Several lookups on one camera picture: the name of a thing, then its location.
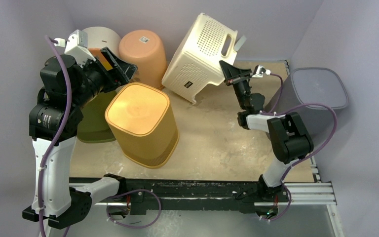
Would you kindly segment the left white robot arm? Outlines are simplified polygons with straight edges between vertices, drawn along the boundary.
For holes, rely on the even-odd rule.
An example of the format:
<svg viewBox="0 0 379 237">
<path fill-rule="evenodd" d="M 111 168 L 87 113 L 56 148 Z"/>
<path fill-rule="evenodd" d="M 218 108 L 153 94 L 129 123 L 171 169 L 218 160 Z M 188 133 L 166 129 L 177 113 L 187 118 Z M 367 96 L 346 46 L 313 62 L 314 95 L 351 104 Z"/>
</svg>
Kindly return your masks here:
<svg viewBox="0 0 379 237">
<path fill-rule="evenodd" d="M 106 174 L 81 188 L 69 185 L 70 164 L 76 144 L 82 109 L 100 93 L 115 91 L 130 82 L 137 66 L 101 49 L 110 64 L 89 58 L 80 66 L 73 56 L 49 58 L 40 71 L 43 88 L 29 114 L 29 135 L 36 155 L 36 191 L 33 203 L 24 209 L 24 219 L 48 221 L 64 229 L 82 221 L 92 205 L 110 197 L 121 202 L 127 197 L 123 177 Z"/>
</svg>

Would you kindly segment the olive green mesh bin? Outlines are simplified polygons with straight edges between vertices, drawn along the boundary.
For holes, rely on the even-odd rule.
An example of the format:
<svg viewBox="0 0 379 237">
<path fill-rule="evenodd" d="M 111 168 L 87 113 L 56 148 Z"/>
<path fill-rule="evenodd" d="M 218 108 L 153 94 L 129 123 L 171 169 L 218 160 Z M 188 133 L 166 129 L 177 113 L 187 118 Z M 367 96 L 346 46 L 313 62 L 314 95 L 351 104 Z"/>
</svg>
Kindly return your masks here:
<svg viewBox="0 0 379 237">
<path fill-rule="evenodd" d="M 115 98 L 116 91 L 100 93 L 81 110 L 83 120 L 77 129 L 77 139 L 84 143 L 106 143 L 115 137 L 105 120 L 105 111 Z"/>
</svg>

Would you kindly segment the grey mesh waste bin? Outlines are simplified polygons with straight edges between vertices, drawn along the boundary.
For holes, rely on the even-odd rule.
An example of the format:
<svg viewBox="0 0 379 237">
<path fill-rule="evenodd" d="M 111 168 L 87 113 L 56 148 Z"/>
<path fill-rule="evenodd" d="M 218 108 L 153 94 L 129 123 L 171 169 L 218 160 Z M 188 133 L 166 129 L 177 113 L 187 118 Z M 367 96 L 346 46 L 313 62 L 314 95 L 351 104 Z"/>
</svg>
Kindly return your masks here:
<svg viewBox="0 0 379 237">
<path fill-rule="evenodd" d="M 282 94 L 278 89 L 265 106 L 269 112 L 274 105 L 277 113 L 307 103 L 320 103 L 339 114 L 348 106 L 349 97 L 338 74 L 327 68 L 297 68 L 283 82 Z M 296 110 L 311 137 L 317 137 L 333 123 L 332 114 L 320 106 L 307 106 Z"/>
</svg>

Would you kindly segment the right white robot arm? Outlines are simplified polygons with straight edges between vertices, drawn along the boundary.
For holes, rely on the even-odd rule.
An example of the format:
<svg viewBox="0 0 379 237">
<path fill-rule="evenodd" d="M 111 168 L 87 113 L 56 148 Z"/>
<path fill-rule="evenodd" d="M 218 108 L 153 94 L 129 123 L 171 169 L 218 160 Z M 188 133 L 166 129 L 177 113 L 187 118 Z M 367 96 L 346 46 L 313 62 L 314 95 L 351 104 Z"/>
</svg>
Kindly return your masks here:
<svg viewBox="0 0 379 237">
<path fill-rule="evenodd" d="M 298 113 L 267 114 L 264 112 L 265 97 L 251 92 L 250 80 L 272 75 L 270 70 L 261 65 L 254 70 L 240 69 L 223 60 L 219 61 L 219 65 L 225 85 L 232 86 L 241 108 L 237 114 L 239 126 L 264 131 L 270 137 L 274 159 L 257 184 L 259 198 L 269 201 L 282 190 L 288 168 L 311 153 L 314 143 Z"/>
</svg>

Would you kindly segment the orange bin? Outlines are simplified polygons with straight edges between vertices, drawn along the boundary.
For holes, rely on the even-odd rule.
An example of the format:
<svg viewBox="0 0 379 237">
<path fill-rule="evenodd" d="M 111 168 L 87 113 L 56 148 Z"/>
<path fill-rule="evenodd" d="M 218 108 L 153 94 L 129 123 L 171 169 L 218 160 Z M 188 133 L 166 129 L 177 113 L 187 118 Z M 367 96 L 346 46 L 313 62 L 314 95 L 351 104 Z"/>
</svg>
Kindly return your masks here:
<svg viewBox="0 0 379 237">
<path fill-rule="evenodd" d="M 138 67 L 133 82 L 140 82 L 161 90 L 167 69 L 166 54 L 161 38 L 149 30 L 135 30 L 119 43 L 119 57 Z"/>
</svg>

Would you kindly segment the yellow mesh bin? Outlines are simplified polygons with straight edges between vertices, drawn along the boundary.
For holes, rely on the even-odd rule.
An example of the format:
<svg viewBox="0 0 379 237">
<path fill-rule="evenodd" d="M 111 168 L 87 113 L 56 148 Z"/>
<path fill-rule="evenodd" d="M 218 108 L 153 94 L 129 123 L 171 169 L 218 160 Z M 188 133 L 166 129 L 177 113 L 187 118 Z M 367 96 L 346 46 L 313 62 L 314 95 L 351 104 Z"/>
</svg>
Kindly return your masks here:
<svg viewBox="0 0 379 237">
<path fill-rule="evenodd" d="M 123 154 L 146 168 L 165 165 L 179 141 L 170 98 L 143 83 L 124 86 L 106 108 L 105 120 Z"/>
</svg>

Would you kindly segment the white perforated storage basket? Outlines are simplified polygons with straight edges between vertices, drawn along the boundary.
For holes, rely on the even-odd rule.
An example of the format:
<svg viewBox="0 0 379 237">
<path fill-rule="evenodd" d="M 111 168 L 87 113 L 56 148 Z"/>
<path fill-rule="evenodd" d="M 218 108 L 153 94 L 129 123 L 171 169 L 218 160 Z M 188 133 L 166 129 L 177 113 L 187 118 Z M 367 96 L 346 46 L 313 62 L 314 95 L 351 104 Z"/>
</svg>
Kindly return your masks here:
<svg viewBox="0 0 379 237">
<path fill-rule="evenodd" d="M 174 53 L 162 85 L 195 104 L 203 88 L 224 82 L 219 61 L 233 64 L 247 39 L 237 34 L 207 14 L 199 14 Z"/>
</svg>

